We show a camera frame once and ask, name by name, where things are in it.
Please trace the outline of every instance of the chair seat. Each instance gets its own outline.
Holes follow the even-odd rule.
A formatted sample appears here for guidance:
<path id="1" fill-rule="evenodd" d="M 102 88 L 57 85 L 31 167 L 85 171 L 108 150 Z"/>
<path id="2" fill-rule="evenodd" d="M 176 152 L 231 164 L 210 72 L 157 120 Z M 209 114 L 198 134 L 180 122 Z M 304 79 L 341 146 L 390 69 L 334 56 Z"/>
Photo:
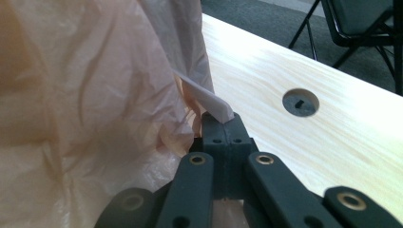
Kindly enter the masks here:
<path id="1" fill-rule="evenodd" d="M 337 45 L 347 47 L 393 6 L 393 0 L 322 0 L 322 5 L 332 39 Z M 387 22 L 387 25 L 392 24 L 393 18 Z M 391 41 L 390 37 L 379 31 L 363 46 L 372 46 L 373 43 L 390 45 Z"/>

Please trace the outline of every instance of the translucent plastic sheet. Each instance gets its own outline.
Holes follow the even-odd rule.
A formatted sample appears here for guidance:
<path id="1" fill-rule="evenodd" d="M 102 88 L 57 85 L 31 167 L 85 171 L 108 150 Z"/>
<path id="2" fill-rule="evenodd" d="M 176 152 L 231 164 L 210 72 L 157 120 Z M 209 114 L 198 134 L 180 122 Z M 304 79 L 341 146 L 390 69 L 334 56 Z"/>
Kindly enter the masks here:
<path id="1" fill-rule="evenodd" d="M 0 0 L 0 227 L 93 227 L 225 122 L 199 0 Z"/>

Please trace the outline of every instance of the table hole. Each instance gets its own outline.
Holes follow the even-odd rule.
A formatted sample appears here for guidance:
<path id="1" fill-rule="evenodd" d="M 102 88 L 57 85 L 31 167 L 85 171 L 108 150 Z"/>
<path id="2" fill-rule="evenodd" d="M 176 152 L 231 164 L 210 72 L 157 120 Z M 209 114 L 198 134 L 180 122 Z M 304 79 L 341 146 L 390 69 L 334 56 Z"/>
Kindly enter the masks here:
<path id="1" fill-rule="evenodd" d="M 289 113 L 299 117 L 312 116 L 319 109 L 317 96 L 303 88 L 295 88 L 285 93 L 282 104 Z"/>

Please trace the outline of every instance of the black chair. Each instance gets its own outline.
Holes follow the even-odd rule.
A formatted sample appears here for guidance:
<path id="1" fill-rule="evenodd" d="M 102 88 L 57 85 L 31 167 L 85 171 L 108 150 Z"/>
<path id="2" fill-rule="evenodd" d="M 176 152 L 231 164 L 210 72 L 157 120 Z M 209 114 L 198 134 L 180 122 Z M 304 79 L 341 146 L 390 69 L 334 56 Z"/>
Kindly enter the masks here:
<path id="1" fill-rule="evenodd" d="M 349 48 L 333 67 L 340 67 L 359 47 L 376 47 L 393 75 L 396 93 L 402 95 L 403 0 L 316 0 L 289 45 L 293 48 L 306 26 L 315 60 L 309 19 L 319 2 L 333 42 Z M 394 66 L 385 46 L 393 47 Z"/>

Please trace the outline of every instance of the wooden table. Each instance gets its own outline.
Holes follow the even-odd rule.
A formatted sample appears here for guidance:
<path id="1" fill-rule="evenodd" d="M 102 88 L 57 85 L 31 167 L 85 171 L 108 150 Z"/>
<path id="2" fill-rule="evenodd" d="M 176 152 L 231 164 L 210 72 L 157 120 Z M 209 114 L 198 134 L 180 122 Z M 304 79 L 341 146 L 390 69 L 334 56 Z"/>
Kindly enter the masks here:
<path id="1" fill-rule="evenodd" d="M 216 94 L 238 112 L 260 151 L 279 156 L 323 196 L 345 185 L 403 221 L 403 98 L 210 16 L 203 34 Z M 286 111 L 287 91 L 304 88 L 317 113 Z"/>

